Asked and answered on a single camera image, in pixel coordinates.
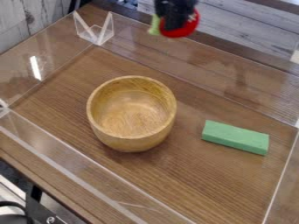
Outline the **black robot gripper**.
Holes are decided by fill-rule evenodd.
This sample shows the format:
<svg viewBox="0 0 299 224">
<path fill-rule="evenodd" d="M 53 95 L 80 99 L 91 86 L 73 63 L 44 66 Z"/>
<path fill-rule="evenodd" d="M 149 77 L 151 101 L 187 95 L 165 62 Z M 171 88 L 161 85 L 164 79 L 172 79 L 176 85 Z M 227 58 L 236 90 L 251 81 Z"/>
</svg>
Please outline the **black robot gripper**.
<svg viewBox="0 0 299 224">
<path fill-rule="evenodd" d="M 167 31 L 176 30 L 183 27 L 192 15 L 191 9 L 199 0 L 153 0 L 155 14 L 157 17 L 164 16 L 164 29 Z M 173 6 L 179 9 L 169 9 L 164 15 L 164 9 L 167 6 Z"/>
</svg>

